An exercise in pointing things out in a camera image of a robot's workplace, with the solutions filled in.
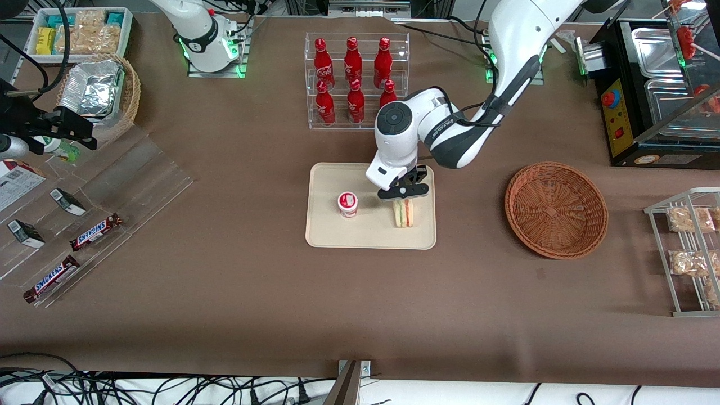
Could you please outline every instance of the metal wire rack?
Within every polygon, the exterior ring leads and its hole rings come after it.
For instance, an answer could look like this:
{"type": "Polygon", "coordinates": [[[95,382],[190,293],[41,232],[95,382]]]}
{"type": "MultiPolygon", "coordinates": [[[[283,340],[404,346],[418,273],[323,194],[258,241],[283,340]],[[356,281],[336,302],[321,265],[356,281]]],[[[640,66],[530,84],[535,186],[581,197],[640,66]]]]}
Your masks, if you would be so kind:
{"type": "Polygon", "coordinates": [[[720,207],[720,187],[693,188],[674,197],[663,200],[655,205],[651,205],[644,210],[644,212],[650,217],[655,241],[657,242],[657,248],[660,251],[660,258],[662,259],[662,266],[665,268],[667,283],[670,286],[672,301],[675,304],[675,311],[672,313],[673,316],[720,316],[720,306],[715,306],[710,303],[706,294],[706,288],[710,286],[709,288],[714,290],[716,297],[720,297],[720,285],[718,284],[720,269],[714,268],[714,262],[711,260],[710,253],[710,251],[720,247],[718,232],[703,233],[695,211],[695,208],[709,206],[720,207]],[[667,232],[663,231],[661,233],[657,225],[657,218],[659,215],[662,215],[660,218],[665,219],[667,211],[674,207],[688,208],[688,212],[690,213],[690,217],[693,221],[694,232],[672,232],[668,230],[667,232]],[[685,310],[683,310],[683,306],[680,304],[675,280],[677,277],[689,276],[674,275],[670,271],[668,257],[668,249],[677,249],[678,247],[688,252],[702,252],[703,257],[708,264],[708,271],[710,273],[709,277],[690,277],[692,279],[699,308],[688,308],[688,306],[685,306],[685,310]]]}

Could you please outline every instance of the snickers bar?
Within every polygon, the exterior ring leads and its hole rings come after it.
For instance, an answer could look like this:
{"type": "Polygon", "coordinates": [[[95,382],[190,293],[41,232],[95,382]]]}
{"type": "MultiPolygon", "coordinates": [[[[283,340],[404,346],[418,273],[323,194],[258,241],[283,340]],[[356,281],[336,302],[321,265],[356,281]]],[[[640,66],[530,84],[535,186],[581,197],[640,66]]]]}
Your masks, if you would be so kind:
{"type": "Polygon", "coordinates": [[[86,245],[95,242],[100,239],[104,234],[110,232],[111,229],[122,223],[122,219],[117,216],[117,213],[113,213],[111,216],[102,220],[101,223],[93,226],[87,232],[78,236],[76,239],[70,241],[70,246],[73,248],[73,252],[77,252],[86,245]]]}
{"type": "Polygon", "coordinates": [[[63,262],[60,263],[60,265],[58,265],[52,272],[50,272],[50,274],[44,276],[42,280],[33,288],[25,291],[22,297],[25,298],[28,303],[35,302],[38,297],[40,297],[40,294],[52,290],[53,284],[56,284],[65,279],[67,276],[77,270],[78,267],[80,267],[80,264],[78,264],[77,260],[75,260],[72,256],[68,255],[63,260],[63,262]]]}

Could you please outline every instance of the wicker basket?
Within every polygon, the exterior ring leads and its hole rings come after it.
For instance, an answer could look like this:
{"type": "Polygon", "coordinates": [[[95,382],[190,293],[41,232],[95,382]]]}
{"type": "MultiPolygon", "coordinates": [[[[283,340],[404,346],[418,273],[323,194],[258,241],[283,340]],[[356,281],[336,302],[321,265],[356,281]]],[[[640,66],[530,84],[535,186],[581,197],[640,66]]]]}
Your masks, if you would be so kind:
{"type": "Polygon", "coordinates": [[[527,247],[552,259],[591,253],[608,230],[608,209],[598,188],[579,171],[551,161],[515,174],[505,194],[505,214],[527,247]]]}
{"type": "MultiPolygon", "coordinates": [[[[130,65],[130,62],[111,53],[95,55],[88,62],[102,62],[109,59],[122,64],[125,70],[125,80],[122,82],[122,94],[120,96],[120,119],[112,127],[97,125],[95,129],[93,129],[93,136],[99,142],[112,142],[125,133],[125,131],[129,130],[135,122],[135,116],[138,113],[138,106],[140,104],[140,79],[138,78],[138,74],[135,73],[135,69],[130,65]]],[[[63,96],[67,82],[68,74],[65,75],[63,81],[60,83],[58,105],[60,105],[60,98],[63,96]]]]}

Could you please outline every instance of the red bottle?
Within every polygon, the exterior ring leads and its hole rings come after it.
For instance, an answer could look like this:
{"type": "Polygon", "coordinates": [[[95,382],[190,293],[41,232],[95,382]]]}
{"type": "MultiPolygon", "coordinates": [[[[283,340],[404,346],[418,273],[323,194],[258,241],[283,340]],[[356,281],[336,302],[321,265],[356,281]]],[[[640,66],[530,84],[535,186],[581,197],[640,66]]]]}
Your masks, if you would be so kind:
{"type": "Polygon", "coordinates": [[[358,79],[350,82],[348,119],[353,124],[359,124],[365,119],[365,95],[360,90],[360,81],[358,79]]]}
{"type": "Polygon", "coordinates": [[[386,80],[392,72],[392,55],[390,55],[390,40],[386,37],[380,38],[380,50],[375,56],[375,87],[382,89],[386,80]]]}
{"type": "Polygon", "coordinates": [[[318,114],[324,125],[331,125],[335,122],[335,103],[333,96],[328,93],[328,85],[324,81],[318,82],[318,95],[315,97],[318,105],[318,114]]]}
{"type": "Polygon", "coordinates": [[[332,90],[335,86],[333,59],[330,57],[325,40],[322,38],[315,40],[315,71],[318,80],[324,81],[328,85],[328,90],[332,90]]]}
{"type": "Polygon", "coordinates": [[[388,79],[385,82],[385,91],[380,94],[380,108],[395,100],[397,100],[397,96],[395,95],[395,82],[388,79]]]}
{"type": "Polygon", "coordinates": [[[358,51],[358,40],[355,37],[348,38],[348,52],[345,54],[345,77],[348,83],[358,79],[362,83],[362,57],[358,51]]]}

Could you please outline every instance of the brown paper tablecloth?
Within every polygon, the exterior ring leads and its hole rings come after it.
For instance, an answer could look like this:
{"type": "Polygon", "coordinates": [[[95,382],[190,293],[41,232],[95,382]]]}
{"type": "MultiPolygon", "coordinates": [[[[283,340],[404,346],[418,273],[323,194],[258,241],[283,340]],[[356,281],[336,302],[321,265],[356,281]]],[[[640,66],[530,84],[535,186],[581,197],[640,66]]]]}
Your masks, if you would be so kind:
{"type": "MultiPolygon", "coordinates": [[[[720,319],[670,317],[642,213],[718,174],[610,167],[597,95],[572,52],[548,51],[546,85],[529,87],[467,168],[430,163],[435,247],[314,249],[310,168],[370,162],[375,145],[370,131],[307,128],[305,33],[405,29],[273,18],[253,36],[246,78],[188,79],[168,20],[137,21],[136,122],[195,183],[49,309],[0,283],[3,353],[52,352],[84,370],[330,376],[338,359],[369,358],[383,378],[720,386],[720,319]],[[573,165],[604,194],[608,235],[590,256],[543,259],[512,234],[505,186],[537,161],[573,165]]],[[[598,27],[572,28],[590,39],[598,27]]],[[[411,42],[411,90],[440,85],[460,106],[487,96],[472,45],[417,32],[411,42]]],[[[17,83],[38,79],[26,63],[17,83]]]]}

